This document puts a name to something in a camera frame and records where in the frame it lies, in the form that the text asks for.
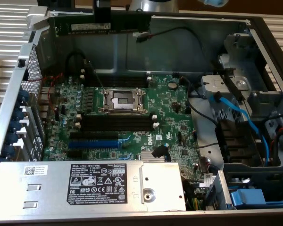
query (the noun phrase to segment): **green circuit board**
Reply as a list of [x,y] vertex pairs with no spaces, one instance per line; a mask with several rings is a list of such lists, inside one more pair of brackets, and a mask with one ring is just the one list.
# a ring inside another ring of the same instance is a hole
[[[185,178],[200,179],[203,178],[201,167],[193,169],[195,164],[199,164],[199,149],[193,136],[188,136],[186,146],[178,142],[178,133],[183,137],[190,135],[194,131],[194,125],[190,114],[184,114],[186,105],[185,86],[179,86],[176,89],[168,87],[169,82],[179,84],[178,78],[171,75],[152,75],[152,82],[147,89],[141,89],[146,92],[143,97],[144,109],[155,112],[160,123],[159,127],[153,132],[119,132],[119,139],[128,139],[122,148],[110,149],[84,149],[83,159],[68,158],[67,150],[70,132],[79,131],[75,126],[77,111],[80,110],[86,115],[103,115],[99,108],[103,106],[102,88],[81,87],[76,83],[56,85],[60,92],[57,106],[61,109],[66,106],[66,114],[59,116],[59,121],[54,125],[54,112],[50,112],[47,121],[46,135],[47,143],[43,155],[43,161],[72,161],[72,160],[145,160],[142,154],[145,151],[151,153],[155,147],[168,145],[171,160],[178,162],[181,174]],[[93,93],[93,106],[88,106],[87,95]],[[81,95],[80,108],[77,105],[77,96]],[[177,102],[181,108],[176,113],[172,103]]]

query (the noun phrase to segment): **black pcie slot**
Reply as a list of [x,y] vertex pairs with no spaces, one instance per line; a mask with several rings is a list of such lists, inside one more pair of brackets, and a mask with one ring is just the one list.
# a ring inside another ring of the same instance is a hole
[[83,116],[82,131],[153,131],[149,116]]
[[[148,87],[147,76],[126,77],[126,76],[115,76],[115,75],[103,75],[99,77],[104,87],[123,87],[123,88]],[[87,83],[88,83],[87,86],[101,87],[101,85],[96,79],[90,79],[88,80]]]
[[69,149],[67,151],[67,157],[73,159],[82,159],[83,158],[83,151],[82,149]]
[[69,135],[70,139],[89,139],[89,140],[118,140],[118,133],[105,132],[72,132]]

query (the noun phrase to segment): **warning label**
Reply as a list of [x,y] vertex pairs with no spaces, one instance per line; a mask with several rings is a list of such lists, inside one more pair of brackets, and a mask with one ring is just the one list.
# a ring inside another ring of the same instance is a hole
[[126,164],[73,164],[67,202],[70,205],[128,203]]

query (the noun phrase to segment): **cpu socket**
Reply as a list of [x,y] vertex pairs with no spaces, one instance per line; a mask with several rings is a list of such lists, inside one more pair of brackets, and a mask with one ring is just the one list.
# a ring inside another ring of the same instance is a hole
[[103,107],[100,111],[113,114],[145,114],[143,95],[146,92],[136,89],[105,89]]

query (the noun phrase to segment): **red wire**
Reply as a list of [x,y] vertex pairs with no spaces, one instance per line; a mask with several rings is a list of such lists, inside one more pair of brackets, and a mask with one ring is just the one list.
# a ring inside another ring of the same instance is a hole
[[29,82],[41,81],[41,80],[42,80],[43,82],[45,82],[46,80],[50,80],[50,79],[51,79],[50,87],[49,87],[48,93],[47,93],[47,99],[48,99],[48,101],[49,101],[49,106],[50,106],[50,108],[51,108],[53,111],[55,111],[55,109],[53,108],[52,103],[51,103],[51,101],[50,101],[50,90],[51,90],[51,87],[54,86],[54,82],[55,82],[57,79],[61,78],[61,77],[63,77],[63,73],[57,75],[56,77],[46,77],[46,78],[42,78],[42,79],[27,80],[27,81],[29,81]]
[[50,101],[50,89],[51,89],[51,87],[54,86],[54,82],[55,82],[57,79],[61,78],[61,77],[63,77],[63,73],[57,75],[56,77],[53,77],[53,78],[51,77],[51,78],[52,78],[52,81],[51,81],[51,83],[50,83],[50,87],[49,87],[48,93],[47,93],[47,99],[48,99],[48,101],[49,101],[49,106],[50,106],[50,108],[51,108],[53,111],[55,111],[55,109],[53,108],[52,103],[51,103],[51,101]]
[[271,152],[272,151],[272,148],[273,148],[273,144],[274,144],[274,140],[275,140],[275,137],[273,139],[273,141],[270,143],[270,146],[269,146],[269,151]]

